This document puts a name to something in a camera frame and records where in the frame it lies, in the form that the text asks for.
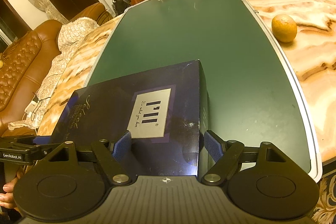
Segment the person's left hand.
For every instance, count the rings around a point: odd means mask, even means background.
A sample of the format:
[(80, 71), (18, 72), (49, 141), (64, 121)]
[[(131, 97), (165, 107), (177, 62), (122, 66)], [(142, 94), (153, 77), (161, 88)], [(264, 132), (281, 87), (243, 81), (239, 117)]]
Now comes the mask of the person's left hand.
[(11, 182), (8, 182), (3, 186), (3, 190), (5, 192), (1, 193), (1, 197), (0, 197), (1, 207), (19, 211), (17, 204), (14, 201), (13, 191), (14, 191), (15, 184), (24, 174), (25, 174), (24, 170), (20, 167), (15, 175), (15, 178), (13, 178)]

